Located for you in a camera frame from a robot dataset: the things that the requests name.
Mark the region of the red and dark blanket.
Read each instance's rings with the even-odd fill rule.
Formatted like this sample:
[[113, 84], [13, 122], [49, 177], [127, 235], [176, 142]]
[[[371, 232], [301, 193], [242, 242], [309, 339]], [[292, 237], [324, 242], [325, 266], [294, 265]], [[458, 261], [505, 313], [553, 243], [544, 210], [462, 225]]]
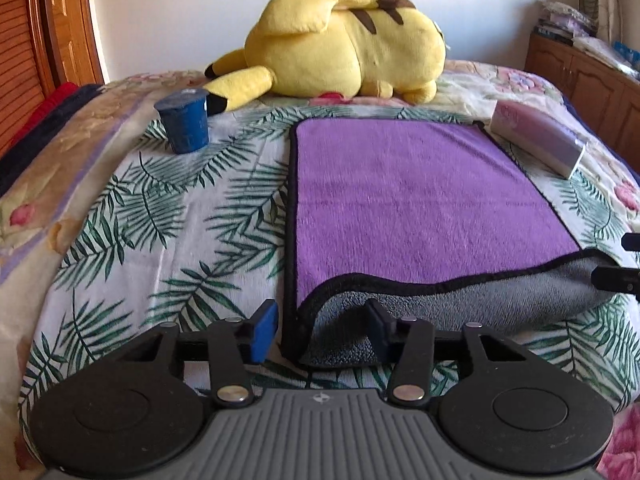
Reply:
[[29, 116], [18, 130], [17, 140], [1, 157], [2, 195], [9, 191], [17, 178], [34, 161], [36, 156], [63, 129], [78, 110], [99, 96], [102, 84], [78, 86], [64, 82], [56, 88]]

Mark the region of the floral bed blanket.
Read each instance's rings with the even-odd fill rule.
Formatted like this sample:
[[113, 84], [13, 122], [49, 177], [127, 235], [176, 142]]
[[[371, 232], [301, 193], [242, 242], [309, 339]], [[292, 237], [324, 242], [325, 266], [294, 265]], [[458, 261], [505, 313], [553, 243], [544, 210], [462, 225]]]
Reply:
[[[567, 181], [506, 144], [582, 248], [639, 266], [620, 238], [639, 232], [639, 185], [630, 169], [578, 126], [554, 84], [533, 74], [448, 61], [436, 100], [340, 98], [307, 104], [261, 98], [209, 148], [168, 153], [154, 102], [199, 86], [192, 70], [108, 84], [70, 118], [1, 194], [1, 479], [35, 479], [28, 412], [48, 387], [158, 321], [199, 330], [264, 298], [282, 301], [288, 132], [307, 118], [390, 114], [488, 122], [498, 100], [556, 115], [587, 140]], [[588, 382], [616, 412], [639, 400], [639, 305], [628, 295], [516, 340]]]

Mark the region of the pink tissue pack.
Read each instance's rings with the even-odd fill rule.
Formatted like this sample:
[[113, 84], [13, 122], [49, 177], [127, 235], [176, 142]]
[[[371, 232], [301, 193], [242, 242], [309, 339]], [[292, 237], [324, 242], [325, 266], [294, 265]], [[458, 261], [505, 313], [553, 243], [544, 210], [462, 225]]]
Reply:
[[585, 154], [586, 144], [571, 128], [519, 102], [498, 101], [490, 128], [566, 180], [574, 174]]

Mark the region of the clutter pile on cabinet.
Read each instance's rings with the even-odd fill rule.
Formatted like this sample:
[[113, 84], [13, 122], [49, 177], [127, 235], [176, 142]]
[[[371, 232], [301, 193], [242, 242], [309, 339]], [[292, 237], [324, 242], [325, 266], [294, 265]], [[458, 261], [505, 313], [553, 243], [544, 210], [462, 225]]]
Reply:
[[598, 38], [597, 29], [595, 21], [572, 6], [546, 1], [541, 5], [534, 33], [576, 48], [609, 68], [638, 80], [639, 70], [634, 62], [626, 60], [620, 52]]

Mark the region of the wooden wardrobe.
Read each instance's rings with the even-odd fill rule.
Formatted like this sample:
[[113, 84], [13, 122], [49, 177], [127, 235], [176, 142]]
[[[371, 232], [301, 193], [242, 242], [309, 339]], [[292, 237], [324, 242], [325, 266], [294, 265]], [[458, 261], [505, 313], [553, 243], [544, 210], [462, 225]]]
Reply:
[[66, 82], [102, 84], [90, 0], [1, 0], [1, 151]]

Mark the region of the blue plastic cup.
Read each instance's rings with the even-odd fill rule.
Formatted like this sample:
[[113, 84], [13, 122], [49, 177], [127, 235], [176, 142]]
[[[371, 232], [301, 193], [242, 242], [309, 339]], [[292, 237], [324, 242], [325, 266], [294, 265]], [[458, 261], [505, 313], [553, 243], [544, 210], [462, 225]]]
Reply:
[[208, 144], [207, 93], [202, 89], [183, 89], [154, 104], [160, 122], [176, 154], [189, 154]]

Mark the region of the wooden side cabinet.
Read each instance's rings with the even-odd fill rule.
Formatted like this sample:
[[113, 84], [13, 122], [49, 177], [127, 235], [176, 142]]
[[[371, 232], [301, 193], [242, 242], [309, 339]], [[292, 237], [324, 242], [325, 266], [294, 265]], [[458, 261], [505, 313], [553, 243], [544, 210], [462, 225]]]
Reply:
[[639, 84], [567, 44], [529, 37], [526, 72], [552, 82], [577, 115], [631, 169], [639, 169]]

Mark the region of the yellow pikachu plush toy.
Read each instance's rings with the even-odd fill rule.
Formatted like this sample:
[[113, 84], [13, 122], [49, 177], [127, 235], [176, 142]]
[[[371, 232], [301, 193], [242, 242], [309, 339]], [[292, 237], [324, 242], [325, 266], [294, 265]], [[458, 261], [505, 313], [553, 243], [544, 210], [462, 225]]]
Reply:
[[270, 0], [242, 48], [205, 71], [209, 115], [266, 93], [310, 99], [436, 96], [446, 41], [410, 0]]

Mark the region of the purple and grey towel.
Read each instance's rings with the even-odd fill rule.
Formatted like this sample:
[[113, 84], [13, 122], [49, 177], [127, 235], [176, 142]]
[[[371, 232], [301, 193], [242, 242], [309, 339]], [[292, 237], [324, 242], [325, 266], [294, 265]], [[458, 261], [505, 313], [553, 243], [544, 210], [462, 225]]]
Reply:
[[291, 133], [282, 351], [320, 368], [376, 357], [364, 305], [439, 330], [515, 335], [605, 304], [612, 258], [582, 248], [477, 125], [378, 118]]

